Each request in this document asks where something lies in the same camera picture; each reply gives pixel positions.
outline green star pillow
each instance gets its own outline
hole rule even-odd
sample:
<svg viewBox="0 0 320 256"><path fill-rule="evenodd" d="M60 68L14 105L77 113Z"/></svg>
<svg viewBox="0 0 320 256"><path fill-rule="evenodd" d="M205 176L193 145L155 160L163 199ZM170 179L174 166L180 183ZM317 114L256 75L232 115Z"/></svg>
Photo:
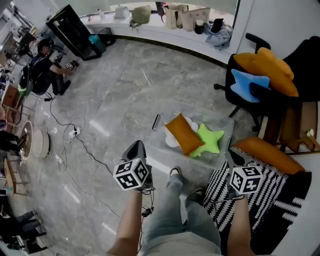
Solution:
<svg viewBox="0 0 320 256"><path fill-rule="evenodd" d="M204 123L200 124L197 131L197 135L204 142L203 146L198 147L195 151L190 154L190 157L195 158L201 156L204 151L208 151L214 154L219 154L218 140L224 135L223 130L212 131L209 130Z"/></svg>

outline blue star pillow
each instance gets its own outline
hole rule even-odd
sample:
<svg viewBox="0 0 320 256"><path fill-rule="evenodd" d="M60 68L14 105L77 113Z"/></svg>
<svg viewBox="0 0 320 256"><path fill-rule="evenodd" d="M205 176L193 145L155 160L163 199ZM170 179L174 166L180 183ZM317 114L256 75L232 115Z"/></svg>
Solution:
<svg viewBox="0 0 320 256"><path fill-rule="evenodd" d="M235 84L231 85L231 90L238 94L241 98L247 102L257 103L260 100L250 93L250 83L255 83L264 88L269 87L270 78L267 76L253 75L245 72L232 69L231 73L234 76Z"/></svg>

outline green bag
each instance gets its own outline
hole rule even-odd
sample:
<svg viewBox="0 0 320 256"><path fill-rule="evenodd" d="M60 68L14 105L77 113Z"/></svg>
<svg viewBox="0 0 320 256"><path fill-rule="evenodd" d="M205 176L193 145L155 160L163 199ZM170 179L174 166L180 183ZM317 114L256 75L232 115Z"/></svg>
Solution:
<svg viewBox="0 0 320 256"><path fill-rule="evenodd" d="M136 7L132 11L132 19L130 27L136 28L142 24L147 24L150 21L151 7L150 5Z"/></svg>

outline yellow pillow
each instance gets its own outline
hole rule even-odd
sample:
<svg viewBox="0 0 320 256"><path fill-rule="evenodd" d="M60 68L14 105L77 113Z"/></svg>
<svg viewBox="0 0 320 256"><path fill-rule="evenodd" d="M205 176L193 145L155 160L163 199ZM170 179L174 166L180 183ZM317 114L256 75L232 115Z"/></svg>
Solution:
<svg viewBox="0 0 320 256"><path fill-rule="evenodd" d="M165 127L175 137L185 156L189 156L197 148L204 145L181 113L167 123Z"/></svg>
<svg viewBox="0 0 320 256"><path fill-rule="evenodd" d="M282 70L292 81L295 78L294 73L292 72L291 68L287 63L285 63L282 59L276 58L273 52L267 48L261 47L258 50L258 55L262 55L269 59L270 61L274 62L280 70Z"/></svg>
<svg viewBox="0 0 320 256"><path fill-rule="evenodd" d="M242 139L234 146L240 148L244 152L247 152L254 158L274 166L282 173L293 175L299 171L305 170L293 158L258 137Z"/></svg>
<svg viewBox="0 0 320 256"><path fill-rule="evenodd" d="M298 90L290 78L265 56L254 53L239 53L233 58L246 72L256 76L269 77L270 87L276 91L290 97L299 97Z"/></svg>

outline clear plastic storage box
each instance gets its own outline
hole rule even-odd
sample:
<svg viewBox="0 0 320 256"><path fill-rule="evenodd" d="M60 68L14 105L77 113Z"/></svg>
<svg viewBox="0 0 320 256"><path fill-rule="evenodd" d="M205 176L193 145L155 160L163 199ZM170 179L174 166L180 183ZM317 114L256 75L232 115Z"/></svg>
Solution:
<svg viewBox="0 0 320 256"><path fill-rule="evenodd" d="M234 120L221 115L219 113L206 110L201 107L189 105L177 100L164 100L161 102L160 117L157 125L155 125L154 132L152 133L148 146L153 147L159 151L172 155L172 157L191 161L194 164L216 169L222 163L223 157L229 147L231 140ZM169 123L177 115L182 113L184 117L191 118L193 122L198 125L204 123L211 131L224 131L223 137L218 141L220 153L213 154L210 152L203 152L199 157L184 156L182 149L178 147L169 147L166 144L165 124Z"/></svg>

